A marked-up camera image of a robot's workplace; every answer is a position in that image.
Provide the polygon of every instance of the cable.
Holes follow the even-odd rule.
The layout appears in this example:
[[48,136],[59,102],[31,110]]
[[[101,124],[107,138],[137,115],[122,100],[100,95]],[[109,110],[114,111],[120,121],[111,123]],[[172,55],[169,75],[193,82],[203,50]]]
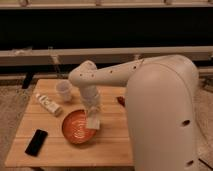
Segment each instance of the cable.
[[203,163],[206,167],[208,167],[210,170],[213,170],[213,167],[211,167],[208,163],[206,163],[205,161],[203,161],[202,159],[199,158],[199,161],[201,163]]

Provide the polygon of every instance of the black phone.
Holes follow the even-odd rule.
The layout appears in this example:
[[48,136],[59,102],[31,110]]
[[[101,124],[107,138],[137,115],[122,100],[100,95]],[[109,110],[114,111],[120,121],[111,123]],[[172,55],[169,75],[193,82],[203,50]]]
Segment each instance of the black phone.
[[25,153],[31,156],[37,156],[47,135],[48,133],[46,131],[37,129],[29,145],[27,146]]

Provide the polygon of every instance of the wooden table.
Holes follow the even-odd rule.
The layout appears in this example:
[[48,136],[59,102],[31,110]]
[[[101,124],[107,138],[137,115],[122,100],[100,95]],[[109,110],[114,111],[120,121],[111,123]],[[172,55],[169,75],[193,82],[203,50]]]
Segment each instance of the wooden table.
[[[125,89],[98,87],[102,106],[101,130],[89,142],[72,145],[61,132],[62,122],[70,112],[83,109],[83,105],[76,87],[72,89],[72,101],[63,102],[54,90],[58,81],[38,81],[5,161],[6,167],[132,166],[125,109],[116,100],[117,96],[124,95]],[[43,109],[35,98],[38,92],[60,104],[63,113],[56,118]],[[45,130],[49,135],[39,156],[32,157],[24,151],[36,129]]]

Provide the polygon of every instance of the small container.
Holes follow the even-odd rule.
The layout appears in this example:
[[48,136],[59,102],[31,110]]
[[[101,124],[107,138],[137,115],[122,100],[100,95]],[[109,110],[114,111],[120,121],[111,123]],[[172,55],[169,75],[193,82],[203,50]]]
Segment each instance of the small container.
[[56,91],[64,102],[69,102],[72,99],[71,86],[68,80],[60,81],[55,86]]
[[58,116],[62,112],[62,108],[54,101],[49,99],[46,95],[36,94],[38,102],[51,114]]

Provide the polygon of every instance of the floor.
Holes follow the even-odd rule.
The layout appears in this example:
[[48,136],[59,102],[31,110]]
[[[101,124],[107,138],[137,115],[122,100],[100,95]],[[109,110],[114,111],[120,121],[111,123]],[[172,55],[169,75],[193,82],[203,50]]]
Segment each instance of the floor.
[[[29,168],[5,168],[4,161],[23,116],[36,80],[21,89],[23,80],[0,80],[0,171],[30,171]],[[213,93],[200,86],[195,95],[198,155],[213,166]],[[202,163],[200,171],[210,171]],[[47,171],[132,171],[133,168],[45,168]]]

